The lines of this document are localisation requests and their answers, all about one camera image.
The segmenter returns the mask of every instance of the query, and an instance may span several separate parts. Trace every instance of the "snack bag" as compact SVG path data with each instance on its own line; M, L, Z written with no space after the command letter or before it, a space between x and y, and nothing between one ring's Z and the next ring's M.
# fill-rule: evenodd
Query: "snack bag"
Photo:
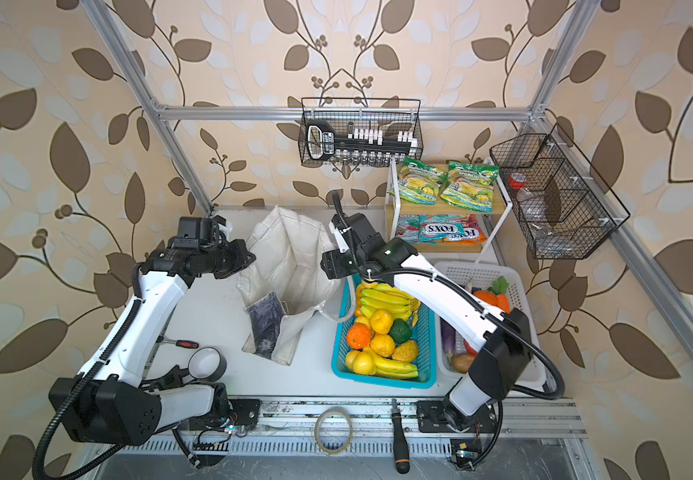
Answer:
M409 244L418 244L419 223L418 215L400 215L395 236L402 238Z
M456 242L458 245L476 245L482 244L487 240L485 233L477 223L477 217L475 215L462 218L461 222L464 226L464 234L462 236L456 234L448 235L443 241Z
M426 215L421 218L418 237L421 242L434 244L448 235L464 235L464 225L457 215Z
M498 167L450 162L447 187L440 198L453 206L490 214L493 211L493 180Z
M445 181L445 172L423 163L406 158L397 172L399 197L413 204L434 205L437 194Z

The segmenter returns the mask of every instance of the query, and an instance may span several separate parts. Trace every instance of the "wall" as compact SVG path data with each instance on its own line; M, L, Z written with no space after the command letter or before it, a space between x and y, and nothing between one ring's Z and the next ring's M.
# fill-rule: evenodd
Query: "wall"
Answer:
M523 0L108 5L160 103L236 107L399 96L428 107L524 108L573 7L568 0L530 9ZM344 190L351 205L382 201L385 170L302 167L292 121L184 120L174 128L217 204L323 205L331 190ZM429 122L422 130L423 158L435 162L485 157L516 131L508 122Z
M693 306L693 0L602 1L566 74L549 118ZM500 238L607 474L693 478L693 363L610 242L551 262Z
M3 479L27 475L53 414L48 389L95 351L128 299L134 259L189 210L188 194L168 189L164 146L76 4L0 1ZM110 138L110 121L128 126L124 138ZM60 428L53 475L75 447Z

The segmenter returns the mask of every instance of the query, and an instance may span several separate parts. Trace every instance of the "black screwdriver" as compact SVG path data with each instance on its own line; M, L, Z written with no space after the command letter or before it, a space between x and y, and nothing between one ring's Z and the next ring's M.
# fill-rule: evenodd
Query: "black screwdriver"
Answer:
M402 429L402 415L397 408L397 398L391 399L391 423L395 429L395 466L398 473L410 472L410 451L408 441L405 440L405 431Z

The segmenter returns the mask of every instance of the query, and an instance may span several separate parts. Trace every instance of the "lemon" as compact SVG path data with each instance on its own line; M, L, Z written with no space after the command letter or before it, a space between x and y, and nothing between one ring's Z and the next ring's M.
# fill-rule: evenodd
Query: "lemon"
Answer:
M389 335L376 333L373 340L370 341L370 348L380 356L388 357L394 352L394 339Z
M375 375L377 371L373 357L367 352L359 352L355 355L351 370L360 375Z
M376 333L389 333L394 317L386 310L376 310L370 317L370 326Z
M351 365L354 363L354 359L357 357L359 354L359 350L352 350L351 352L346 354L346 358L344 359L344 363L346 363L346 368L351 370Z

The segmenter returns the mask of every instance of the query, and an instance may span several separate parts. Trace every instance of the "clear tape roll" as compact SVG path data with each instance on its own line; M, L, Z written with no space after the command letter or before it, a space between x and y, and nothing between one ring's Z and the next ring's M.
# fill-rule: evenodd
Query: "clear tape roll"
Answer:
M325 446L322 445L322 442L320 441L320 427L322 426L322 422L324 422L326 419L337 416L343 417L346 420L346 424L349 425L349 438L346 440L346 443L344 443L341 447L333 449L325 448ZM320 417L317 418L317 423L314 425L314 441L317 442L317 446L320 447L320 450L327 453L328 455L338 455L339 453L345 451L349 447L349 444L351 443L351 437L353 435L354 429L351 427L351 417L348 413L344 412L340 408L331 408L330 410L325 410L322 413L322 415L320 415Z

